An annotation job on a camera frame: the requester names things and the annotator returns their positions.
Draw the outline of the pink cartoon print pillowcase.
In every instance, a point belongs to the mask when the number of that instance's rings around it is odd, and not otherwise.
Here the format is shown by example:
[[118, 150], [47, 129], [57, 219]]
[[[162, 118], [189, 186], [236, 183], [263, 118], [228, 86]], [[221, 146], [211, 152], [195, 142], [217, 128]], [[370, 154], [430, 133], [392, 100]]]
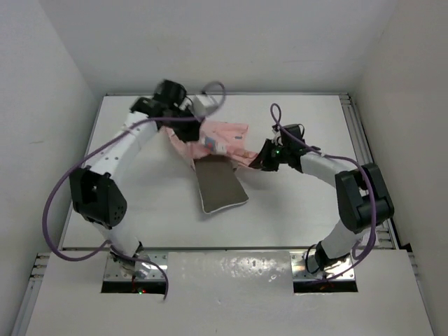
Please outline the pink cartoon print pillowcase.
[[208, 155], [222, 155], [230, 159], [236, 167], [249, 167], [258, 156], [257, 152], [245, 146], [249, 126], [244, 123], [205, 121], [199, 131], [199, 140], [184, 143], [174, 130], [163, 127], [176, 152], [195, 168], [194, 161]]

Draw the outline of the grey orange dotted pillow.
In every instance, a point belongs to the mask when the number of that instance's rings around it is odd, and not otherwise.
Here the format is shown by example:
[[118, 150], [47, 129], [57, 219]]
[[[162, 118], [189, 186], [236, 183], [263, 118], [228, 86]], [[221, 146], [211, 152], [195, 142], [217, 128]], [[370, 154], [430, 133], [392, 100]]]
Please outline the grey orange dotted pillow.
[[204, 213], [212, 214], [248, 202], [249, 196], [227, 157], [208, 155], [194, 160], [194, 170]]

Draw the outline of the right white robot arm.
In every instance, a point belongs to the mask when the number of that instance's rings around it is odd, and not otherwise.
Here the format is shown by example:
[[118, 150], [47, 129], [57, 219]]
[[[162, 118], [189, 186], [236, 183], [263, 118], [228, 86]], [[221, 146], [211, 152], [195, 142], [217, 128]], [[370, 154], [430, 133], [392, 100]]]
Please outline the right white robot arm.
[[394, 215], [394, 206], [382, 173], [374, 163], [350, 169], [347, 157], [329, 155], [305, 143], [299, 124], [274, 126], [275, 137], [264, 142], [250, 168], [275, 172], [280, 165], [318, 178], [336, 190], [339, 220], [331, 233], [317, 243], [313, 255], [306, 255], [310, 274], [345, 259], [361, 238], [369, 234], [367, 247], [376, 241], [376, 228]]

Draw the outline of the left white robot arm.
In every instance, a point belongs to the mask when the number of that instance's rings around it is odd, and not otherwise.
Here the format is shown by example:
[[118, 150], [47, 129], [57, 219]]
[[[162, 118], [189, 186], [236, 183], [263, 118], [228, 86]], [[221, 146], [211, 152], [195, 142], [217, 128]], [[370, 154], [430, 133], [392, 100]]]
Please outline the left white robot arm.
[[162, 127], [173, 129], [184, 142], [199, 139], [202, 121], [182, 105], [186, 97], [181, 84], [161, 81], [151, 98], [139, 97], [130, 106], [120, 131], [100, 150], [98, 160], [69, 175], [73, 210], [111, 244], [112, 259], [122, 271], [138, 277], [146, 276], [151, 266], [141, 261], [142, 243], [124, 220], [127, 200], [120, 180]]

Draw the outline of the white front cover board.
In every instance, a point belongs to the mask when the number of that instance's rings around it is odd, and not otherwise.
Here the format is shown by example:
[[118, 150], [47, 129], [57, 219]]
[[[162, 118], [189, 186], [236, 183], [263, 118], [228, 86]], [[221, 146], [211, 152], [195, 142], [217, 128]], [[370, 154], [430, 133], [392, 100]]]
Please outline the white front cover board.
[[167, 295], [103, 293], [107, 253], [52, 255], [28, 335], [431, 335], [408, 255], [372, 252], [355, 293], [296, 294], [290, 257], [273, 253], [168, 256]]

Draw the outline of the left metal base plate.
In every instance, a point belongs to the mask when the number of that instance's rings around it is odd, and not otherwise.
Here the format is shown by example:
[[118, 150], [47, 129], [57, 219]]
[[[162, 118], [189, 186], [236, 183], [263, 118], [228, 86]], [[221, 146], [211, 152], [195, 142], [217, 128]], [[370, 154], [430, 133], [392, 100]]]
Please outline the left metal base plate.
[[152, 263], [157, 263], [159, 269], [148, 262], [131, 262], [110, 253], [104, 268], [104, 280], [130, 281], [132, 277], [135, 277], [137, 281], [165, 281], [161, 270], [167, 272], [167, 254], [144, 253], [141, 257], [146, 260], [150, 259]]

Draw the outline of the left aluminium frame rail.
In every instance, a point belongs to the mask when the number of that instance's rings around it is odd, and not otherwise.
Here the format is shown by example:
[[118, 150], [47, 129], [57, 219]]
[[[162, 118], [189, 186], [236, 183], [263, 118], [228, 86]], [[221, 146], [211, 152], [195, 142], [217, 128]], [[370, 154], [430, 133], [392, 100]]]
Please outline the left aluminium frame rail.
[[43, 282], [49, 257], [49, 253], [38, 253], [36, 255], [31, 273], [29, 275], [28, 284], [15, 319], [13, 330], [10, 334], [12, 336], [26, 335], [41, 284]]

